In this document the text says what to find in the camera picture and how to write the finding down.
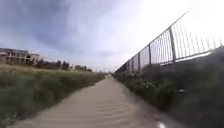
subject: sandy path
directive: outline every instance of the sandy path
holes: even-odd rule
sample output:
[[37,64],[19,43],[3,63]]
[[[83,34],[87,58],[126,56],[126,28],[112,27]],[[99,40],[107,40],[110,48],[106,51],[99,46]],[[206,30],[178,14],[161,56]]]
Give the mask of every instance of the sandy path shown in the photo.
[[107,77],[12,128],[185,128]]

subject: building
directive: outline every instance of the building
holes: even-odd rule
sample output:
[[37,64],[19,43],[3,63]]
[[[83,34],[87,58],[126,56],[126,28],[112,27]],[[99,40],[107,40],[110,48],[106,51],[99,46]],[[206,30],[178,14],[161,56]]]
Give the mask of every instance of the building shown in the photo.
[[0,48],[0,63],[22,65],[33,62],[36,64],[40,58],[38,54],[32,54],[25,50]]

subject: fence railing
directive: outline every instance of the fence railing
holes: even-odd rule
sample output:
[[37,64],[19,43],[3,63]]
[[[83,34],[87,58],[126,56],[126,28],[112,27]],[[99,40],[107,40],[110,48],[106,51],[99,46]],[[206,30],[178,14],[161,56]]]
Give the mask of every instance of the fence railing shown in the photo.
[[183,14],[116,72],[141,72],[149,64],[174,63],[209,53],[223,45],[220,37],[198,33],[195,25],[188,24],[188,13]]

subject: tall grass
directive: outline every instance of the tall grass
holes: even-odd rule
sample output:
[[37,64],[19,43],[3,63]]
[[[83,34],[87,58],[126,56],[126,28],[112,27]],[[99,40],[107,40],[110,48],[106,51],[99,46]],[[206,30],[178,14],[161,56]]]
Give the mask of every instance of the tall grass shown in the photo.
[[224,127],[224,54],[145,67],[142,74],[114,74],[158,109],[195,128]]
[[103,77],[97,73],[1,66],[0,127],[33,116]]

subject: weeds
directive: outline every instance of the weeds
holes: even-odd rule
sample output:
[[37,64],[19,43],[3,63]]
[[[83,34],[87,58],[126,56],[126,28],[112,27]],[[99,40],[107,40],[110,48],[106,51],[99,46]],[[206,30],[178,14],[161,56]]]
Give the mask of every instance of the weeds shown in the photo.
[[103,74],[4,67],[0,73],[0,127],[24,119],[91,86]]

